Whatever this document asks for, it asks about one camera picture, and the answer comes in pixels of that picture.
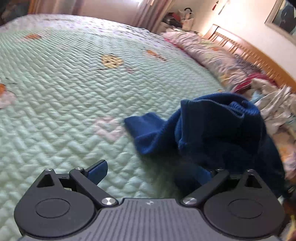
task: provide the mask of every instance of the wooden headboard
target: wooden headboard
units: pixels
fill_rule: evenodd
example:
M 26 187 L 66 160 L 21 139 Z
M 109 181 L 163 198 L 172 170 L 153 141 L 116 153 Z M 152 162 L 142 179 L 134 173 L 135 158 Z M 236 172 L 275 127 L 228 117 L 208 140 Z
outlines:
M 292 87 L 293 92 L 296 92 L 295 80 L 270 57 L 244 39 L 217 25 L 212 25 L 210 30 L 206 33 L 205 38 L 219 44 L 230 53 L 238 54 L 244 60 L 259 66 L 266 72 L 267 76 L 274 79 L 279 86 L 286 84 Z

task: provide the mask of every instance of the picture frame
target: picture frame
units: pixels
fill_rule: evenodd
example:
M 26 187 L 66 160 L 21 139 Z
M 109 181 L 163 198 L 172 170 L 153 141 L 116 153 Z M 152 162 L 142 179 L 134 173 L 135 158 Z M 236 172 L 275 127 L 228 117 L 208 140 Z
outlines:
M 296 8 L 287 0 L 277 0 L 265 24 L 296 45 Z

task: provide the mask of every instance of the metal screw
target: metal screw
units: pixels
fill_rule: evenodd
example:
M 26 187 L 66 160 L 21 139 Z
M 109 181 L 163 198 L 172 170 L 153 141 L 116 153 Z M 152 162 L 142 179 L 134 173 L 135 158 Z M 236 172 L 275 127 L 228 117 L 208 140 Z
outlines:
M 102 199 L 102 204 L 105 205 L 113 205 L 116 203 L 116 199 L 112 198 L 112 197 L 105 197 Z
M 186 206 L 193 206 L 193 205 L 197 204 L 197 200 L 194 197 L 185 197 L 182 200 L 182 203 Z

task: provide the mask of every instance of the blue sweater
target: blue sweater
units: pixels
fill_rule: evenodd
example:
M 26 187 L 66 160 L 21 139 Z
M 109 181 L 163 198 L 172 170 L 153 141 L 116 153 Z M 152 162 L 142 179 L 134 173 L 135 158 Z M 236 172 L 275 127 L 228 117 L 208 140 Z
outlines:
M 233 174 L 254 169 L 276 195 L 284 190 L 284 170 L 278 151 L 266 133 L 260 111 L 242 96 L 217 93 L 182 100 L 181 108 L 167 121 L 147 113 L 126 118 L 125 125 L 141 154 L 178 149 L 187 160 L 187 174 L 191 173 L 190 183 L 177 178 L 183 182 L 176 184 L 184 193 L 193 191 L 186 190 L 188 186 L 197 187 L 192 182 L 204 184 L 210 179 L 210 175 L 205 177 L 200 171 L 200 166 L 224 168 Z

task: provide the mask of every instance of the curtain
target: curtain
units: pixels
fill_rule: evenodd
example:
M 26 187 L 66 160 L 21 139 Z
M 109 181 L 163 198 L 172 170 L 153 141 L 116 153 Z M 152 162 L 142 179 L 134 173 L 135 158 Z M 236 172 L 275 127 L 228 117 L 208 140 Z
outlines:
M 28 14 L 55 13 L 78 15 L 83 0 L 31 0 Z
M 161 20 L 174 2 L 175 0 L 143 0 L 139 4 L 132 25 L 155 33 Z

